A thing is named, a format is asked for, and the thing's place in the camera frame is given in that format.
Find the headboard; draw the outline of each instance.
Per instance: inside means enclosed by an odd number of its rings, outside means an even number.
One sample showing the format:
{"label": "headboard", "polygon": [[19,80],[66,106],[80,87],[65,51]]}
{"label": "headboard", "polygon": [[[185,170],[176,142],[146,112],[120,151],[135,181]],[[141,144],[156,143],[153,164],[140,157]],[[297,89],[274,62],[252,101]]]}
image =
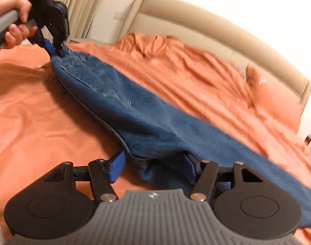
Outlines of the headboard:
{"label": "headboard", "polygon": [[245,75],[248,64],[264,69],[292,91],[303,106],[311,82],[269,45],[209,11],[179,0],[134,0],[118,38],[136,32],[172,35],[232,62]]}

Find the orange pillow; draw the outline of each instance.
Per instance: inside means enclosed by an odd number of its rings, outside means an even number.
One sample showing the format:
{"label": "orange pillow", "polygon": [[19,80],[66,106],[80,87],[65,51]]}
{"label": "orange pillow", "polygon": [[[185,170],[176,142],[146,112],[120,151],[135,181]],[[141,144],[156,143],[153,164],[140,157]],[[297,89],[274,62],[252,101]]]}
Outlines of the orange pillow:
{"label": "orange pillow", "polygon": [[255,108],[265,110],[277,121],[297,133],[302,113],[298,97],[263,70],[248,65],[246,73]]}

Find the hand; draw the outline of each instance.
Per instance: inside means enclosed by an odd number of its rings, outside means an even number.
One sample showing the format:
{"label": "hand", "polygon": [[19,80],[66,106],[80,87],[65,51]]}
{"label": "hand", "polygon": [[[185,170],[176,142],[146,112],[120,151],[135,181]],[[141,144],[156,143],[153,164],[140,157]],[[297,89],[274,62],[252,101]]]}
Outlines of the hand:
{"label": "hand", "polygon": [[[32,4],[29,0],[0,0],[0,16],[12,9],[18,9],[19,19],[22,23],[26,23],[31,7]],[[5,34],[6,46],[4,48],[11,49],[19,45],[23,40],[32,37],[37,29],[37,27],[32,27],[29,30],[25,24],[20,24],[18,26],[11,24],[9,26],[9,31]]]}

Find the ribbed gray panel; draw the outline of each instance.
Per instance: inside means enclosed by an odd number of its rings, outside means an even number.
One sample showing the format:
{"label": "ribbed gray panel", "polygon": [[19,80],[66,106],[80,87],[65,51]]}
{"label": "ribbed gray panel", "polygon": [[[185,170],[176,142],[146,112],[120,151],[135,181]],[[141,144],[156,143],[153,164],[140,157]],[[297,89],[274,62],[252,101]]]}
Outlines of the ribbed gray panel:
{"label": "ribbed gray panel", "polygon": [[80,230],[53,240],[15,236],[6,245],[300,245],[288,235],[272,241],[240,236],[223,226],[210,206],[183,191],[126,191],[113,203],[99,205]]}

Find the jeans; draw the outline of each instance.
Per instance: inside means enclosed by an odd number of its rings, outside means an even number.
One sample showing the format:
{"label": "jeans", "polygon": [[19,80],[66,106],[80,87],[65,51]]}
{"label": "jeans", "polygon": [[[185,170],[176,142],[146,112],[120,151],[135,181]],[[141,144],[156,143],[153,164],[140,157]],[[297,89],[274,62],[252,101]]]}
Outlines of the jeans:
{"label": "jeans", "polygon": [[[141,177],[161,188],[192,186],[182,175],[191,153],[231,167],[242,161],[293,196],[302,206],[300,227],[311,227],[311,189],[216,127],[167,104],[96,57],[66,50],[53,56],[56,77],[67,90],[137,156]],[[221,190],[228,190],[223,184]]]}

